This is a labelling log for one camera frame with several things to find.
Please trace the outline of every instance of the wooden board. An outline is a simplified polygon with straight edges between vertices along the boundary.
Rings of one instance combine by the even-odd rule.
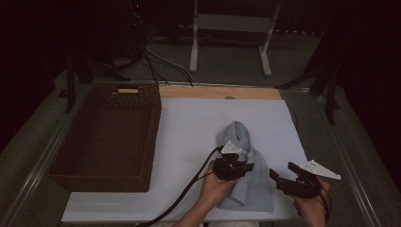
[[[273,88],[160,86],[161,97],[282,99]]]

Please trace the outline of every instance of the table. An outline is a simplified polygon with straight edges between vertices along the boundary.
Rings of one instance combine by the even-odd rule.
[[[149,192],[73,192],[62,217],[63,222],[141,222],[156,218],[179,197],[210,151],[218,147],[216,135],[233,121],[247,126],[255,149],[263,154],[269,167],[283,173],[283,176],[296,177],[287,169],[289,161],[298,164],[306,162],[287,104],[279,99],[276,90],[161,87],[161,96],[162,114]],[[235,99],[219,98],[225,96]],[[179,219],[196,201],[200,189],[201,184],[195,184],[163,220]],[[206,221],[296,218],[291,198],[275,189],[273,180],[270,180],[270,191],[273,212],[215,208]]]
[[[28,175],[24,180],[22,180],[21,184],[18,184],[15,190],[14,195],[9,195],[9,199],[12,200],[12,203],[9,205],[7,213],[2,216],[1,224],[2,226],[58,226],[60,221],[66,211],[65,208],[67,203],[69,202],[71,195],[70,193],[63,190],[56,183],[50,181],[48,178],[44,176],[46,172],[46,167],[48,163],[54,157],[55,152],[57,152],[57,146],[60,144],[62,135],[65,134],[65,125],[68,125],[70,118],[73,118],[73,113],[76,112],[79,106],[79,103],[85,97],[85,88],[78,87],[77,89],[77,105],[74,106],[71,113],[65,113],[65,99],[57,98],[57,92],[54,96],[50,96],[45,103],[38,109],[41,113],[41,116],[33,115],[32,121],[29,121],[28,124],[22,128],[20,131],[20,136],[16,137],[12,142],[11,149],[12,153],[18,154],[21,150],[28,150],[30,155],[32,156],[34,152],[38,153],[38,159],[32,159],[31,164],[24,163],[26,166]],[[210,90],[207,93],[211,93],[211,91],[220,92],[224,89],[220,87],[213,88],[194,88],[194,93],[199,94],[199,90],[206,89]],[[225,88],[230,90],[229,96],[237,96],[237,94],[243,94],[241,96],[247,96],[249,94],[264,94],[262,96],[275,96],[278,99],[283,99],[288,103],[288,106],[291,109],[291,115],[293,116],[294,124],[297,129],[297,134],[300,135],[302,146],[306,152],[306,156],[308,159],[315,159],[320,164],[329,167],[334,170],[336,173],[339,173],[344,177],[341,181],[336,181],[331,183],[332,190],[330,190],[331,197],[334,201],[334,209],[331,215],[332,223],[336,223],[338,225],[348,227],[348,226],[365,226],[365,224],[371,223],[365,217],[374,217],[375,211],[371,213],[366,206],[361,206],[366,201],[369,203],[369,200],[362,198],[362,194],[354,193],[353,190],[359,190],[361,185],[353,182],[353,173],[349,174],[349,169],[343,169],[342,165],[347,165],[347,163],[343,163],[340,158],[343,154],[343,151],[338,151],[339,147],[333,146],[332,142],[336,142],[336,139],[330,139],[330,135],[327,134],[327,128],[325,118],[322,116],[321,111],[314,104],[314,97],[307,96],[304,93],[295,92],[292,93],[278,93],[276,90],[264,90],[259,88],[247,88],[245,89],[247,92],[239,93],[238,90],[233,89],[232,87]],[[172,96],[175,92],[173,89],[170,91],[163,91],[161,89],[162,94],[168,94],[167,96]],[[212,147],[214,145],[202,145],[205,147]],[[204,152],[208,153],[211,148],[205,149]],[[204,160],[204,156],[202,153],[199,154],[201,156],[200,160]],[[7,173],[11,171],[8,163],[3,162],[8,157],[1,156],[0,161],[2,165],[0,165],[0,169],[2,169],[1,174],[4,172]],[[284,174],[279,170],[280,168],[276,168],[275,170],[279,171],[280,174]],[[193,188],[194,195],[197,193],[196,189]],[[110,208],[113,208],[113,203],[110,201]],[[294,211],[291,209],[292,213],[286,213],[289,215],[294,215]],[[213,214],[211,213],[211,217],[208,217],[209,220],[213,220]],[[148,214],[148,218],[154,218],[152,214]],[[263,220],[278,220],[273,219],[271,217],[262,217]],[[280,219],[280,225],[286,225],[286,218]],[[294,223],[299,225],[302,224],[302,221],[298,218],[293,219],[289,226],[293,226]],[[64,223],[59,226],[76,226],[73,223]],[[102,223],[102,226],[109,226],[107,223]],[[111,226],[120,226],[118,223],[113,223]]]

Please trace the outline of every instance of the dark background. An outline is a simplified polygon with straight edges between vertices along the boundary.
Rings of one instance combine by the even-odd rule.
[[[246,8],[243,1],[228,2],[204,0],[200,9],[257,16],[272,11],[266,1],[247,1]],[[67,48],[113,64],[113,57],[141,52],[148,25],[160,34],[174,37],[180,35],[179,25],[192,24],[191,1],[131,3],[134,9],[123,0],[2,1],[0,149],[53,91],[53,79],[65,69]],[[399,15],[401,6],[395,0],[283,1],[276,28],[282,35],[297,31],[322,36],[306,71],[323,61],[340,64],[338,84],[344,87],[377,152],[401,188],[397,167],[401,160]]]

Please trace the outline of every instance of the human hand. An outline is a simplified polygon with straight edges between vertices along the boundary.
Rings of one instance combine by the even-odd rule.
[[[208,210],[213,209],[215,205],[221,202],[227,191],[238,181],[238,179],[232,181],[219,179],[218,176],[213,173],[214,164],[214,160],[210,161],[205,174],[208,175],[203,179],[200,196],[197,201],[197,204],[205,206]]]
[[[319,179],[322,189],[321,194],[324,198],[327,197],[327,192],[330,189],[330,184]],[[324,227],[326,226],[326,209],[323,199],[317,196],[312,199],[302,199],[291,196],[294,199],[294,206],[300,212],[301,217],[307,227]]]

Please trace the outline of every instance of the floor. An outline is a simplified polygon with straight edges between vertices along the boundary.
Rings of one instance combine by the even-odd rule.
[[[211,34],[209,39],[200,42],[198,71],[190,74],[193,83],[258,87],[280,85],[302,75],[319,38],[274,34],[268,50],[271,77],[263,75],[257,50],[259,41],[260,37],[244,34]],[[157,37],[148,44],[148,50],[187,69],[191,38]],[[155,61],[151,63],[168,82],[189,84],[182,68]],[[106,79],[100,73],[96,74],[97,79]],[[121,74],[134,81],[153,81],[148,61],[144,59]],[[57,126],[65,118],[65,99],[58,98],[60,90],[65,88],[64,76],[61,74],[55,80],[56,90],[0,155],[0,217],[3,221],[0,223],[4,226],[132,226],[131,223],[60,223],[69,193],[45,176],[39,178],[41,181],[31,182],[36,190],[26,190],[26,199],[29,200],[21,196],[19,190],[26,179],[44,171],[35,166],[38,160],[51,158],[44,156],[43,150],[55,138]],[[159,78],[159,82],[164,83],[164,80]],[[330,169],[337,169],[343,177],[341,181],[330,181],[334,205],[328,226],[401,226],[401,195],[342,89],[337,88],[336,100],[340,108],[335,110],[336,125],[331,126],[324,118],[324,96],[310,96],[307,92],[312,82],[313,79],[309,79],[280,92],[291,109],[306,157],[320,160]],[[261,221],[259,224],[261,227],[303,225],[300,219]]]

